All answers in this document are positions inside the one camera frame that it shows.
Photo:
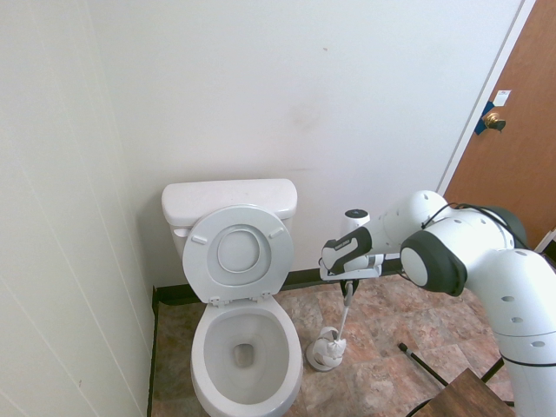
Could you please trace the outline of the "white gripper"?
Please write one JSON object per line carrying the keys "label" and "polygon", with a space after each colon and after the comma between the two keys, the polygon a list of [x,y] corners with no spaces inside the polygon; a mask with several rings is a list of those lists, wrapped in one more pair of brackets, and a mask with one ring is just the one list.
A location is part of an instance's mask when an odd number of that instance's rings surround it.
{"label": "white gripper", "polygon": [[341,292],[344,300],[346,300],[348,296],[347,281],[352,280],[351,295],[354,295],[359,286],[358,280],[378,278],[381,276],[381,272],[382,272],[381,265],[373,268],[356,269],[356,270],[347,271],[340,274],[333,274],[332,272],[328,271],[323,265],[320,265],[320,269],[319,269],[320,278],[323,281],[341,281],[340,282]]}

